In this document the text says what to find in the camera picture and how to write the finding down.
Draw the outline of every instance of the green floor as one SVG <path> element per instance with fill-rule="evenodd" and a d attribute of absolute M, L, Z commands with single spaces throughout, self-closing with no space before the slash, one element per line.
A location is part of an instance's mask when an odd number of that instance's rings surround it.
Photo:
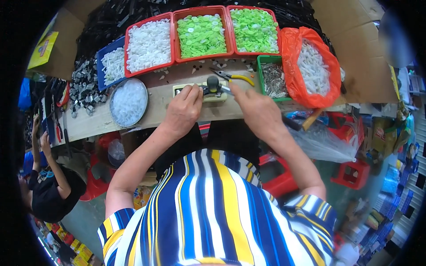
<path fill-rule="evenodd" d="M 396 158 L 389 157 L 383 165 L 395 162 Z M 370 202 L 375 202 L 380 188 L 383 184 L 383 178 L 387 167 L 383 167 L 377 176 L 371 175 L 366 185 L 360 190 L 349 189 L 330 181 L 338 169 L 338 163 L 319 161 L 315 162 L 322 180 L 327 188 L 327 202 L 330 203 L 337 212 L 337 223 L 344 217 L 347 204 L 351 199 L 359 197 L 368 197 Z M 261 179 L 263 182 L 276 177 L 282 172 L 279 167 L 262 168 Z M 79 201 L 74 209 L 62 220 L 65 228 L 71 232 L 76 239 L 84 243 L 96 256 L 102 258 L 102 247 L 98 240 L 97 229 L 104 221 L 105 216 L 105 194 L 89 202 Z"/>

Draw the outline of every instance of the striped shirt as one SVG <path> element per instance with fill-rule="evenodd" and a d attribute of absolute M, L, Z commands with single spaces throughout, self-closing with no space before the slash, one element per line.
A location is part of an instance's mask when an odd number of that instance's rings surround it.
<path fill-rule="evenodd" d="M 109 265 L 330 265 L 335 211 L 302 195 L 278 208 L 253 164 L 203 149 L 167 169 L 145 207 L 99 227 Z"/>

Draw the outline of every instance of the pliers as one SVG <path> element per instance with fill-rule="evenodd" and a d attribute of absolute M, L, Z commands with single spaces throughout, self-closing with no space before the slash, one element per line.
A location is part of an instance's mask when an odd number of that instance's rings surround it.
<path fill-rule="evenodd" d="M 213 71 L 213 72 L 215 72 L 217 75 L 219 75 L 219 76 L 221 76 L 222 78 L 224 78 L 224 79 L 226 79 L 226 80 L 228 80 L 228 81 L 230 81 L 230 79 L 231 78 L 239 78 L 239 79 L 241 79 L 241 80 L 245 80 L 245 81 L 247 81 L 251 86 L 253 86 L 254 87 L 254 82 L 253 81 L 251 81 L 248 77 L 246 77 L 246 76 L 242 76 L 242 75 L 229 75 L 228 73 L 225 73 L 224 71 L 222 71 L 222 70 L 219 70 L 219 69 L 214 69 L 214 68 L 211 68 L 210 67 L 210 70 L 211 71 Z"/>

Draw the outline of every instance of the worker in black shirt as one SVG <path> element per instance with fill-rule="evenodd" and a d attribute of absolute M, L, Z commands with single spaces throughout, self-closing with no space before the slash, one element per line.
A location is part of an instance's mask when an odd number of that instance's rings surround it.
<path fill-rule="evenodd" d="M 19 183 L 25 207 L 36 218 L 48 223 L 56 223 L 74 208 L 80 196 L 85 193 L 84 171 L 81 171 L 83 174 L 77 173 L 70 167 L 65 167 L 55 161 L 52 157 L 47 132 L 43 134 L 40 144 L 48 166 L 43 169 L 40 167 L 40 151 L 36 137 L 39 123 L 39 116 L 36 115 L 32 129 L 34 163 L 30 179 L 27 183 L 25 179 L 21 178 Z"/>

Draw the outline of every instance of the red plastic tray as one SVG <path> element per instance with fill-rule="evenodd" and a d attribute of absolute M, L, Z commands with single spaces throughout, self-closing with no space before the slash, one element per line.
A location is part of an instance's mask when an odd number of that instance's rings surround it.
<path fill-rule="evenodd" d="M 219 14 L 222 19 L 223 28 L 225 29 L 225 45 L 226 45 L 226 53 L 223 54 L 209 54 L 203 56 L 190 57 L 186 59 L 181 58 L 181 42 L 179 40 L 178 34 L 178 20 L 181 18 L 185 18 L 187 15 L 192 16 L 204 16 L 204 15 L 214 15 Z M 177 10 L 173 12 L 174 18 L 174 30 L 175 30 L 175 55 L 176 62 L 184 63 L 190 61 L 203 60 L 208 58 L 232 58 L 234 54 L 234 48 L 232 46 L 231 40 L 231 30 L 229 28 L 229 17 L 226 14 L 226 9 L 224 6 L 198 6 L 192 7 L 188 9 Z"/>
<path fill-rule="evenodd" d="M 171 57 L 172 57 L 172 61 L 170 63 L 166 63 L 166 64 L 162 64 L 162 65 L 158 65 L 158 66 L 153 66 L 147 69 L 142 69 L 138 72 L 135 73 L 131 73 L 129 70 L 127 70 L 127 47 L 129 47 L 129 29 L 131 29 L 133 26 L 138 26 L 140 27 L 141 25 L 150 22 L 150 21 L 159 21 L 162 19 L 170 19 L 170 49 L 171 49 Z M 133 77 L 136 75 L 140 75 L 143 73 L 147 73 L 156 69 L 160 69 L 163 67 L 169 67 L 172 66 L 175 63 L 175 49 L 173 48 L 173 45 L 175 43 L 175 24 L 173 23 L 173 13 L 172 12 L 167 12 L 167 13 L 163 13 L 154 17 L 150 17 L 147 18 L 143 21 L 139 21 L 138 23 L 135 23 L 133 25 L 130 25 L 127 29 L 126 29 L 126 37 L 124 39 L 124 75 L 126 77 Z"/>
<path fill-rule="evenodd" d="M 278 39 L 277 39 L 278 52 L 279 52 L 278 54 L 260 53 L 260 52 L 254 52 L 254 53 L 243 52 L 243 53 L 240 53 L 238 51 L 237 43 L 235 41 L 234 25 L 232 23 L 231 12 L 230 12 L 231 9 L 260 9 L 260 10 L 264 10 L 264 11 L 268 12 L 269 14 L 271 14 L 274 22 L 277 22 L 277 20 L 275 18 L 274 12 L 270 9 L 262 9 L 262 8 L 258 8 L 258 7 L 254 7 L 254 6 L 227 6 L 226 7 L 226 15 L 228 16 L 229 28 L 231 29 L 232 47 L 233 47 L 236 55 L 238 55 L 239 57 L 241 57 L 241 56 L 254 56 L 254 55 L 266 55 L 266 54 L 267 55 L 281 55 L 281 35 L 280 35 L 280 32 L 279 32 L 279 26 L 276 27 L 276 30 L 278 31 Z"/>

